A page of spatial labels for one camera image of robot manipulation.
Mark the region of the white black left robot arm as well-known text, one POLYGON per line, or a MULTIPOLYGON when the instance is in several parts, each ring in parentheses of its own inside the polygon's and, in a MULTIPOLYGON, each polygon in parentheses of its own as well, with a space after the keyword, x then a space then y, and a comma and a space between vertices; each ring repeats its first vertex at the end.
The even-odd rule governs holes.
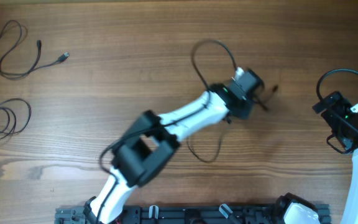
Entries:
POLYGON ((101 154, 111 152, 111 167, 102 191, 85 204, 90 223, 111 223, 122 213, 131 193, 156 177, 176 153, 181 142, 197 131, 228 116, 247 119, 263 80, 251 69, 237 68, 228 85, 212 84, 195 101, 169 113, 143 112, 117 141, 101 154))

